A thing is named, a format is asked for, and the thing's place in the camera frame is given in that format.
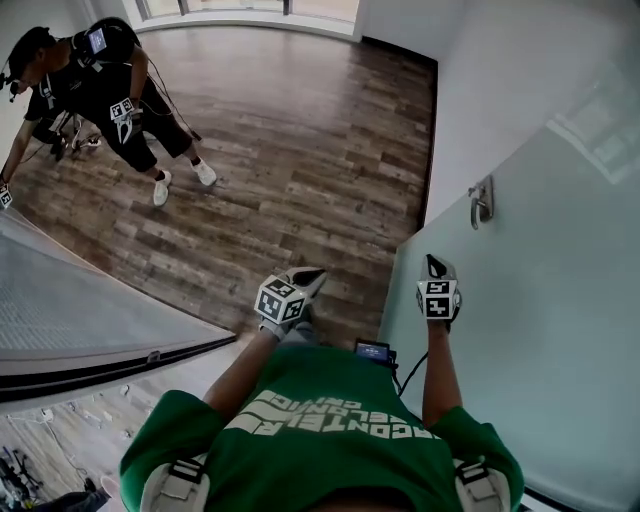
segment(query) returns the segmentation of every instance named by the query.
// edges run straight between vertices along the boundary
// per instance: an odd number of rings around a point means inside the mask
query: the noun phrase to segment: metal handle
[[[471,199],[471,227],[478,229],[478,210],[480,210],[480,222],[489,222],[493,218],[493,178],[487,176],[475,187],[469,189]]]

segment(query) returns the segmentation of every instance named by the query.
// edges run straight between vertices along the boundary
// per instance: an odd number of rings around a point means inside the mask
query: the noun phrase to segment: display screen
[[[389,360],[389,349],[379,345],[369,345],[367,343],[358,343],[356,346],[356,354],[367,359],[375,359],[376,361],[387,362]]]
[[[89,41],[91,42],[91,49],[94,55],[107,47],[107,42],[104,40],[104,34],[101,28],[89,34]]]

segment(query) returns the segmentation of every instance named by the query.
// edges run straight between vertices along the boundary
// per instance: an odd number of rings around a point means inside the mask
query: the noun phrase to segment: green t-shirt
[[[392,488],[416,510],[461,510],[453,457],[505,474],[512,506],[518,463],[493,427],[455,408],[430,430],[398,398],[387,368],[328,347],[276,350],[254,395],[225,426],[196,397],[166,393],[120,465],[122,498],[139,509],[160,464],[208,452],[208,510],[301,511],[338,489]]]

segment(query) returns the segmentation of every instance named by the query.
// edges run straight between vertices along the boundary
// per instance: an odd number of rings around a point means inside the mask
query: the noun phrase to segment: wire
[[[140,100],[140,103],[144,103],[144,104],[147,106],[147,108],[151,111],[151,113],[152,113],[153,115],[156,115],[156,116],[162,116],[162,117],[164,117],[164,116],[171,116],[171,115],[173,115],[173,112],[169,112],[168,114],[159,114],[158,112],[156,112],[155,110],[153,110],[153,109],[151,108],[151,105],[149,105],[149,104],[148,104],[146,101],[144,101],[144,100]]]
[[[171,96],[169,95],[169,91],[167,90],[167,86],[164,83],[164,80],[162,79],[162,76],[160,75],[160,71],[158,70],[158,66],[156,66],[156,63],[153,62],[153,60],[149,59],[149,62],[151,62],[151,65],[153,66],[153,69],[155,70],[156,74],[158,75],[158,79],[160,80],[160,83],[162,83],[162,87],[160,87],[160,85],[158,85],[158,82],[156,82],[154,80],[154,78],[149,75],[149,77],[151,78],[151,81],[158,87],[158,89],[160,89],[160,92],[164,94],[164,96],[167,98],[167,100],[169,100],[169,103],[171,103],[171,105],[173,106],[173,108],[176,111],[176,114],[178,114],[178,117],[182,120],[182,122],[187,126],[187,128],[189,128],[189,131],[191,132],[191,135],[193,135],[193,137],[197,140],[202,140],[202,137],[200,137],[200,135],[198,135],[193,128],[191,128],[191,126],[189,126],[189,123],[187,123],[184,120],[184,117],[182,117],[182,114],[180,113],[180,110],[178,110],[178,107],[176,106],[176,104],[173,102],[173,100],[171,99]]]
[[[29,423],[37,423],[38,425],[44,425],[46,423],[46,421],[32,420],[32,419],[29,419],[29,418],[19,418],[19,417],[16,417],[16,416],[11,416],[11,414],[7,414],[7,419],[10,420],[10,421],[15,421],[15,420],[27,421]]]
[[[85,480],[85,478],[87,478],[89,476],[89,473],[87,473],[86,469],[78,467],[73,462],[71,462],[71,459],[69,458],[67,453],[64,451],[64,448],[62,447],[62,445],[60,444],[60,441],[58,440],[58,436],[56,435],[56,433],[51,428],[51,425],[49,425],[49,422],[48,421],[45,422],[45,425],[49,429],[49,432],[51,432],[51,436],[53,437],[53,439],[55,440],[56,444],[58,445],[58,448],[62,452],[62,455],[64,455],[64,458],[67,459],[67,462],[69,463],[69,466],[71,466],[75,470],[76,474],[78,475],[78,478],[80,478],[80,481],[82,482],[82,485],[84,485],[84,480]]]
[[[396,384],[399,386],[399,390],[398,390],[398,396],[402,396],[402,393],[404,393],[404,390],[407,389],[407,385],[409,384],[409,381],[411,380],[411,377],[413,377],[415,375],[415,373],[418,371],[418,368],[420,367],[420,365],[427,359],[427,357],[429,356],[429,351],[427,350],[427,353],[425,355],[423,355],[420,358],[420,361],[418,361],[416,363],[416,365],[413,367],[413,370],[411,370],[411,372],[409,372],[409,375],[407,376],[406,380],[404,381],[404,384],[402,386],[400,386],[397,377],[395,376],[395,373],[393,375],[393,379],[396,382]]]

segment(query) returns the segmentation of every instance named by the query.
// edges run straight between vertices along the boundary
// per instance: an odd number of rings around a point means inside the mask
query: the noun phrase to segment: wooden floor
[[[43,150],[12,180],[15,207],[116,278],[236,332],[255,325],[252,304],[270,272],[325,267],[316,304],[324,335],[374,339],[395,249],[417,227],[432,69],[269,29],[141,39],[203,137],[216,186],[156,143],[174,181],[155,208],[152,180],[108,148],[58,164]]]

